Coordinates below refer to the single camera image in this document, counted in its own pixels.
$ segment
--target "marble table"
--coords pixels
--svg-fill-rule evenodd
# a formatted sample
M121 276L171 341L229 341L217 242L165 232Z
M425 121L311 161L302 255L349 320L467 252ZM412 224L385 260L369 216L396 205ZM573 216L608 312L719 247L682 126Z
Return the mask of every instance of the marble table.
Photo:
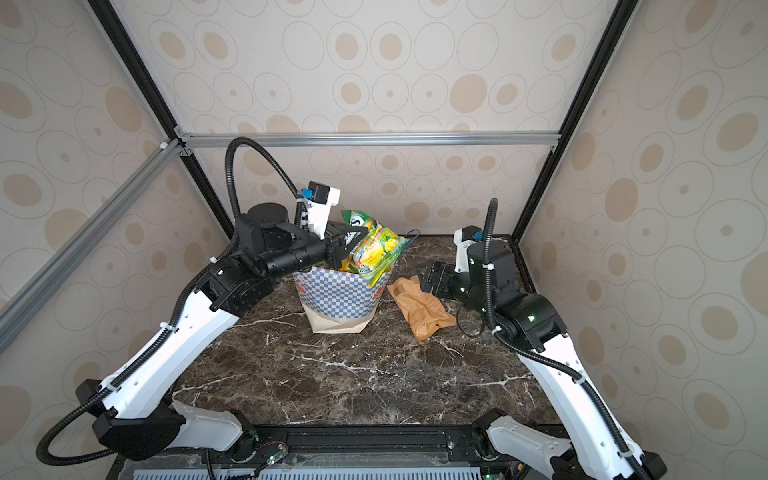
M390 282L434 260L454 263L448 237L422 237ZM450 313L458 304L444 301ZM462 311L475 333L476 313ZM491 408L518 421L559 422L541 387L486 330L417 340L389 292L357 334L313 334L291 279L216 339L181 376L174 398L239 409L254 424L465 424Z

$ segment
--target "candy bag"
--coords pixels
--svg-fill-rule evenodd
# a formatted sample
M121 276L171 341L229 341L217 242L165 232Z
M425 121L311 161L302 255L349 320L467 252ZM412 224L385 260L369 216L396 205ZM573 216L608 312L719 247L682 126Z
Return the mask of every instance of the candy bag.
M374 286L400 256L406 239L363 212L344 210L341 214L347 225L368 228L368 235L349 254L346 271L358 273L368 286Z

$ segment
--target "silver horizontal beam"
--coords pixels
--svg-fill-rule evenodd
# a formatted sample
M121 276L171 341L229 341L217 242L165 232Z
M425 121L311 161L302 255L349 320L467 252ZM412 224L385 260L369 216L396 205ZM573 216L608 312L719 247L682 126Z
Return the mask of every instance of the silver horizontal beam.
M191 148L226 147L248 136L264 147L365 147L403 145L556 145L557 131L475 131L372 134L182 134Z
M181 146L176 139L169 140L163 150L157 150L24 285L8 303L5 311L0 313L0 352L10 345L104 235L123 217L168 161L180 152Z

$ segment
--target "patterned wall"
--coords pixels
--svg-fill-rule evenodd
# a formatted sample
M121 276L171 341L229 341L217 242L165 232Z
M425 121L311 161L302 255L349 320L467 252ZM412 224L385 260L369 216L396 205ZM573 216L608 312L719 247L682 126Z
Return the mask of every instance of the patterned wall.
M766 47L766 2L645 2L523 241L677 480L768 468Z
M491 145L468 147L276 147L270 153L293 182L310 180L340 188L332 220L346 208L362 210L396 233L417 228L445 234L474 224L482 227L491 197L498 197L496 231L511 233L533 188L549 147ZM224 149L197 149L221 199ZM243 211L262 202L286 206L293 219L296 202L273 168L254 150L242 147L234 165ZM230 210L229 200L223 200Z
M0 3L0 309L157 149L138 98L78 3Z
M115 2L190 132L557 130L615 2Z
M184 166L173 160L117 226L0 353L0 478L101 480L114 456L72 467L35 458L40 438L78 403L84 379L102 379L170 318L184 285L227 240ZM102 447L84 415L51 451Z

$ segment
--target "blue and white checkered bag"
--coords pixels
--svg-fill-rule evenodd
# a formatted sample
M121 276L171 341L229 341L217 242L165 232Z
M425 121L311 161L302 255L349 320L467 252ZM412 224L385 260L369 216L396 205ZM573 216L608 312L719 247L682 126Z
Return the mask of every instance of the blue and white checkered bag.
M317 267L293 281L315 333L356 333L373 318L390 274L373 288L357 273Z

